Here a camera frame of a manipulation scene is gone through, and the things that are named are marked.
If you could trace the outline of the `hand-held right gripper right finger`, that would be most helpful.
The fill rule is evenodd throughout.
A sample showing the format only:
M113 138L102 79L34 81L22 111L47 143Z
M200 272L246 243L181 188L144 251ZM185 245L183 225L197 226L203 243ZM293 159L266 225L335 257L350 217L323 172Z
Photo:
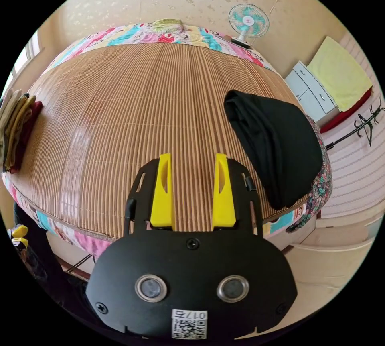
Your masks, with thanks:
M215 178L211 229L232 229L236 224L228 159L225 154L215 155Z

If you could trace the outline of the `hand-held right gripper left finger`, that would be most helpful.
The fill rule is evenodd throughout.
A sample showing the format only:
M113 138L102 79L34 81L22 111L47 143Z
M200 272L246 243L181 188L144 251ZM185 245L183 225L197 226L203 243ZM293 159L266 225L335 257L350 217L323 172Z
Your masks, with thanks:
M175 228L171 154L158 160L150 224L153 228Z

